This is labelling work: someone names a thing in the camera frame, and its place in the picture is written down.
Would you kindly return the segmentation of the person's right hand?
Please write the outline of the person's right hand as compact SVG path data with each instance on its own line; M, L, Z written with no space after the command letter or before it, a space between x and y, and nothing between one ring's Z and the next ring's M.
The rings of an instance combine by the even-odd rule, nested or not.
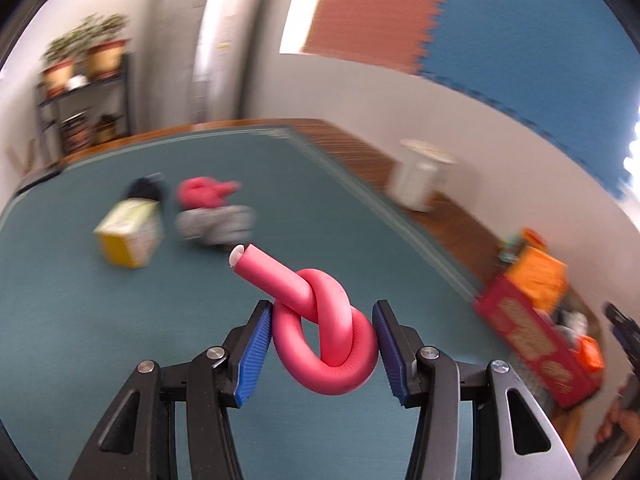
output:
M620 401L622 400L624 391L625 386L618 388L617 396L596 433L597 442L602 443L612 437L615 427L623 430L626 438L620 448L620 454L628 453L636 445L640 437L639 414L633 411L623 410L620 407Z

